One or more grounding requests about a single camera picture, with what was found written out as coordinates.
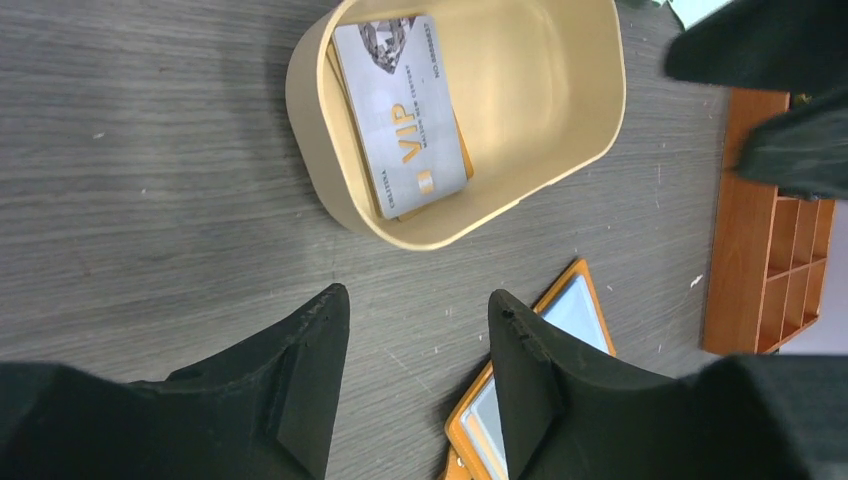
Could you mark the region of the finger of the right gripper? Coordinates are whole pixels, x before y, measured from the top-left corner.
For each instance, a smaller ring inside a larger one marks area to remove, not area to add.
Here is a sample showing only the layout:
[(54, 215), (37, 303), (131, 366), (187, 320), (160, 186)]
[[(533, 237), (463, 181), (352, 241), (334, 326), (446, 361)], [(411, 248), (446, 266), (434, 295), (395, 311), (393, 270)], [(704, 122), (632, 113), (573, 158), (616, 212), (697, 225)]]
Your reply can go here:
[(664, 73), (727, 87), (827, 93), (847, 86), (845, 1), (731, 1), (678, 35)]
[(847, 91), (815, 96), (754, 128), (735, 171), (749, 181), (846, 200)]

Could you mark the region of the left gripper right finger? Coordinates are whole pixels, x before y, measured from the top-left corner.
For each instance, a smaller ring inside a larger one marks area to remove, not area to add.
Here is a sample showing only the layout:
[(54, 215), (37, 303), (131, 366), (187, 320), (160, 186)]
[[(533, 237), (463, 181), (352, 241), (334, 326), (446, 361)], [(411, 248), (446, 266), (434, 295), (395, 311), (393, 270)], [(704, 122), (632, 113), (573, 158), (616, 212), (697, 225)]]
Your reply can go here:
[(610, 356), (509, 292), (488, 304), (513, 479), (843, 479), (847, 360), (723, 357), (681, 378)]

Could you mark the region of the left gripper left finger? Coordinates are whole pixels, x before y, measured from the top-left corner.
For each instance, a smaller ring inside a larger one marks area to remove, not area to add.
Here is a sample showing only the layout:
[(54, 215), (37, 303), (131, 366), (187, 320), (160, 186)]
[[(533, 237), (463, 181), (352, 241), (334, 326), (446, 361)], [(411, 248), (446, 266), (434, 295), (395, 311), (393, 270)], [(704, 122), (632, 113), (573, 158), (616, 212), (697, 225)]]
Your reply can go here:
[(157, 382), (1, 366), (5, 479), (321, 479), (349, 339), (332, 284), (286, 318)]

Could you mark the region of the orange leather card holder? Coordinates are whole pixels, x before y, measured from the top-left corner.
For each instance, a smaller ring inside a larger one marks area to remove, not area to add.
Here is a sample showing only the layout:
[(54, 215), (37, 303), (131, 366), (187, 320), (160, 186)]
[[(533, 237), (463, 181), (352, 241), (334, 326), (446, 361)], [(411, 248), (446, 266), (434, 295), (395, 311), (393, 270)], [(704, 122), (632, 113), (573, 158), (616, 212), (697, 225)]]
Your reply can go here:
[[(588, 262), (574, 260), (532, 310), (549, 324), (614, 356)], [(506, 453), (493, 364), (476, 376), (444, 427), (448, 439), (441, 479), (506, 479)]]

